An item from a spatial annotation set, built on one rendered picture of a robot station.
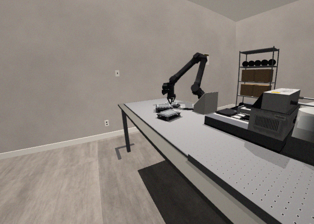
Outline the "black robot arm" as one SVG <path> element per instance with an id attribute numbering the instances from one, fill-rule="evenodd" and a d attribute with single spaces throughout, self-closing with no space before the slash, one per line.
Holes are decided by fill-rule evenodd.
<path id="1" fill-rule="evenodd" d="M 196 80 L 194 84 L 191 86 L 191 90 L 192 90 L 192 93 L 194 93 L 194 95 L 198 95 L 198 99 L 200 99 L 205 94 L 205 92 L 200 88 L 200 84 L 201 84 L 206 62 L 208 61 L 207 56 L 201 53 L 196 53 L 195 55 L 193 55 L 193 58 L 180 71 L 178 71 L 175 75 L 170 77 L 169 82 L 163 83 L 162 94 L 164 95 L 168 93 L 168 95 L 170 95 L 170 90 L 174 90 L 174 85 L 180 79 L 180 77 L 183 74 L 185 74 L 194 64 L 197 64 L 199 61 L 200 61 L 200 65 L 198 68 Z"/>

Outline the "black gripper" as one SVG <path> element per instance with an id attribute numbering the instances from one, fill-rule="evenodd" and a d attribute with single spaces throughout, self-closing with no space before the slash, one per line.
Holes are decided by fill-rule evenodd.
<path id="1" fill-rule="evenodd" d="M 173 99 L 173 97 L 174 97 L 174 99 Z M 172 103 L 172 101 L 174 102 L 174 100 L 175 100 L 175 94 L 174 94 L 174 90 L 170 90 L 170 95 L 167 95 L 167 100 L 168 100 L 168 102 L 171 104 Z M 169 99 L 171 99 L 171 102 L 169 101 Z"/>

